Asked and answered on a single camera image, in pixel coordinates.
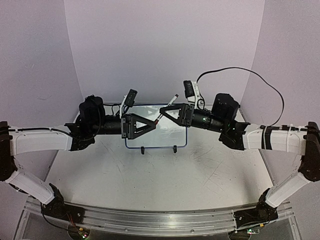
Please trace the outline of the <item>small blue-framed whiteboard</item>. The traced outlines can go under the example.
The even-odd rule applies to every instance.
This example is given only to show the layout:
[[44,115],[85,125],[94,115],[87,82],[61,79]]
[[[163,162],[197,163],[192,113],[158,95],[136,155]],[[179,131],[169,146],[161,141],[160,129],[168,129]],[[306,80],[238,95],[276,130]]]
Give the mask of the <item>small blue-framed whiteboard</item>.
[[[144,117],[148,120],[156,120],[160,115],[160,108],[165,107],[164,104],[144,104],[135,105],[128,112]],[[126,139],[125,146],[128,149],[146,149],[154,148],[183,148],[187,145],[188,130],[186,127],[179,126],[170,119],[162,117],[156,129],[136,138]]]

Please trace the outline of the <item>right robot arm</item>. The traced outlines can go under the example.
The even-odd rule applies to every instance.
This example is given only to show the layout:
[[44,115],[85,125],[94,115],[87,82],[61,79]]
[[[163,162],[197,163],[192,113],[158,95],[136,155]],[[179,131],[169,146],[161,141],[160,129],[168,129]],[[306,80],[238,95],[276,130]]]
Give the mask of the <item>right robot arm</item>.
[[269,150],[295,153],[301,157],[296,173],[260,196],[256,206],[238,210],[233,216],[238,229],[278,219],[278,206],[299,189],[320,179],[320,130],[315,122],[307,126],[264,126],[235,120],[239,104],[227,93],[216,95],[211,110],[193,104],[160,108],[160,113],[182,127],[194,127],[220,134],[219,141],[232,150]]

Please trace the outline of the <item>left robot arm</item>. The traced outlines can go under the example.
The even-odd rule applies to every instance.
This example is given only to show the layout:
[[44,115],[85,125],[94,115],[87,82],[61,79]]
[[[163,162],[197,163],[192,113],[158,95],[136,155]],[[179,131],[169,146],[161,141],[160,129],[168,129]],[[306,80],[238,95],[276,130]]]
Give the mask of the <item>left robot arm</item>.
[[85,209],[67,204],[60,190],[24,170],[15,160],[23,153],[40,151],[81,151],[95,143],[97,135],[120,135],[134,140],[156,129],[156,120],[134,113],[107,115],[103,99],[88,96],[79,105],[74,123],[66,123],[68,131],[55,127],[11,128],[0,123],[0,180],[25,193],[41,206],[41,213],[56,219],[81,223]]

